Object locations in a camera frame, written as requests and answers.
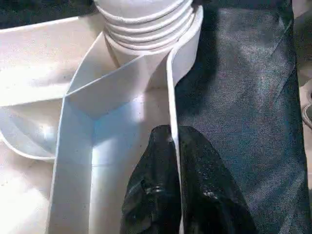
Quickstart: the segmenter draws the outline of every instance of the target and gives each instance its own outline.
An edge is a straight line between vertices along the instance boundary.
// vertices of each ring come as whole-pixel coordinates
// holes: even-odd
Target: stacked white cups
[[[132,50],[157,50],[175,43],[191,26],[193,0],[96,0],[106,31]]]

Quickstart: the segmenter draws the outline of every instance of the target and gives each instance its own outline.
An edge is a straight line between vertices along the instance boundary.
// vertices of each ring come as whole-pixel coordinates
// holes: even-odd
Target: white plastic part
[[[174,86],[193,65],[202,18],[199,7],[178,43],[158,51],[111,44],[122,65],[100,78],[91,74],[86,83],[78,69],[63,99],[47,233],[118,233],[127,183],[151,130],[170,124],[177,139]],[[88,54],[105,46],[100,41],[103,34]],[[127,52],[129,61],[121,59]],[[184,67],[177,64],[182,58]],[[105,66],[104,59],[98,62]]]
[[[14,152],[54,160],[62,98],[103,25],[92,14],[0,30],[0,132]],[[87,60],[96,72],[98,58]]]
[[[96,0],[99,11],[111,22],[137,24],[158,19],[185,0]]]
[[[141,24],[113,24],[106,20],[105,25],[110,31],[119,33],[121,35],[140,35],[145,33],[156,33],[165,31],[172,27],[171,24],[179,22],[186,14],[191,10],[191,0],[182,3],[176,10],[170,12],[169,14]]]
[[[111,8],[110,1],[100,2],[103,2],[103,7]],[[141,5],[138,7],[138,2],[128,1],[127,3],[136,6],[135,11],[139,12],[139,14],[146,13],[146,11],[138,11],[145,4],[148,5],[147,8],[152,7],[154,4],[162,7],[170,4],[170,1],[163,0],[141,1]],[[191,3],[192,0],[182,1],[175,4],[176,7],[167,14],[159,15],[156,18],[149,15],[150,19],[146,21],[141,21],[139,18],[114,20],[116,17],[109,17],[108,12],[103,10],[100,5],[98,5],[98,9],[106,20],[106,31],[117,43],[133,50],[153,50],[176,41],[188,30],[194,18]],[[120,1],[114,1],[113,5],[118,6],[119,12],[125,7],[125,5],[121,5]]]

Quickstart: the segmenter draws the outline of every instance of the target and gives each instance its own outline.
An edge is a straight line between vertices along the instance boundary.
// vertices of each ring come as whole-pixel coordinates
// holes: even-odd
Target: black fabric
[[[94,12],[92,0],[0,0],[0,29]]]
[[[255,234],[247,204],[211,143],[179,128],[185,234]],[[151,132],[122,206],[121,234],[177,234],[180,188],[170,126]]]
[[[177,234],[180,186],[170,127],[152,130],[149,144],[132,173],[124,203],[121,234]]]
[[[259,233],[312,233],[291,3],[218,2],[175,88],[178,123],[219,152]]]
[[[231,173],[211,143],[179,128],[186,234],[255,234],[254,221]]]

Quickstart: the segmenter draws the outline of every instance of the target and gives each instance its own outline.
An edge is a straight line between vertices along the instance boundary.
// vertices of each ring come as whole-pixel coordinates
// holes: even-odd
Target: curved plastic edge
[[[181,28],[180,31],[178,31],[175,35],[173,35],[172,37],[158,42],[158,43],[154,43],[154,44],[150,44],[150,45],[131,45],[128,43],[124,43],[121,41],[118,41],[118,43],[124,47],[127,47],[129,49],[133,49],[133,50],[153,50],[153,49],[157,49],[159,47],[165,46],[167,44],[169,44],[172,41],[178,40],[178,38],[180,38],[183,34],[185,34],[188,29],[190,28],[190,26],[192,25],[194,19],[194,14],[191,15],[190,19],[187,21],[187,23]]]
[[[174,11],[175,9],[177,9],[182,3],[184,2],[184,0],[178,0],[177,2],[173,3],[172,5],[168,6],[166,9],[148,15],[148,16],[143,16],[143,17],[139,17],[139,18],[124,18],[124,17],[119,17],[119,16],[114,16],[110,13],[108,13],[107,11],[103,10],[98,3],[96,2],[96,6],[97,9],[101,12],[101,14],[103,14],[107,20],[111,20],[114,22],[120,22],[120,23],[125,23],[125,24],[140,24],[140,23],[145,23],[145,22],[149,22],[155,19],[158,19],[172,11]]]
[[[183,78],[183,76],[190,70],[190,68],[193,66],[196,58],[196,52],[198,47],[198,41],[199,41],[199,35],[200,35],[200,28],[203,21],[203,8],[202,6],[198,7],[196,17],[195,17],[195,26],[190,30],[189,33],[187,33],[184,37],[182,37],[179,42],[173,47],[172,51],[169,53],[167,58],[167,82],[168,82],[168,97],[169,97],[169,112],[170,112],[170,126],[171,126],[171,134],[173,141],[175,143],[175,151],[176,151],[176,157],[177,157],[177,167],[178,167],[178,173],[179,173],[179,180],[181,185],[181,169],[180,169],[180,150],[179,150],[179,138],[178,138],[178,124],[177,124],[177,114],[176,114],[176,96],[175,96],[175,86],[178,83],[179,80]],[[175,70],[174,68],[174,62],[177,58],[176,55],[182,52],[182,57],[189,58],[188,59],[188,65],[189,67],[183,67],[180,66],[180,68],[184,68],[183,72],[180,72],[179,70]],[[181,218],[180,223],[180,234],[184,233],[184,226],[183,226],[183,215]]]
[[[158,30],[160,28],[166,27],[169,24],[171,24],[174,21],[176,21],[179,17],[181,17],[183,15],[183,13],[187,12],[187,9],[189,9],[189,11],[192,11],[191,3],[192,3],[191,1],[188,2],[180,10],[178,10],[173,16],[171,16],[170,18],[166,19],[165,21],[159,22],[159,23],[157,23],[155,25],[152,25],[152,26],[149,26],[149,27],[127,28],[127,27],[122,27],[122,26],[111,24],[107,20],[106,20],[106,25],[112,31],[124,32],[124,33],[128,33],[128,34],[143,34],[143,33],[153,32],[153,31],[156,31],[156,30]]]
[[[157,40],[157,39],[160,39],[160,38],[163,38],[169,34],[171,34],[172,32],[174,32],[175,30],[177,30],[178,28],[180,28],[186,21],[187,19],[191,16],[192,14],[192,9],[190,9],[187,14],[182,18],[182,20],[180,22],[178,22],[176,25],[174,25],[174,27],[171,27],[170,29],[164,31],[164,32],[161,32],[159,34],[156,34],[156,35],[152,35],[152,36],[147,36],[147,37],[138,37],[138,38],[134,38],[134,37],[130,37],[130,36],[125,36],[125,35],[121,35],[121,34],[118,34],[118,33],[115,33],[113,31],[110,31],[110,34],[120,40],[120,41],[123,41],[123,42],[147,42],[147,41],[153,41],[153,40]]]
[[[34,159],[34,160],[40,160],[40,161],[46,161],[46,162],[54,162],[56,157],[40,157],[40,156],[34,156],[34,155],[29,155],[26,154],[20,150],[18,150],[17,148],[13,147],[13,145],[10,144],[10,142],[5,138],[5,136],[0,133],[0,138],[3,140],[3,142],[5,143],[5,145],[12,150],[14,153],[29,158],[29,159]]]

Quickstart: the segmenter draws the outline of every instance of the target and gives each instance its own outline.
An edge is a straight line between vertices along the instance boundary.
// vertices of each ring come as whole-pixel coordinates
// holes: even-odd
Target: gray cloth
[[[290,1],[204,4],[179,125],[219,152],[259,233],[312,233]]]

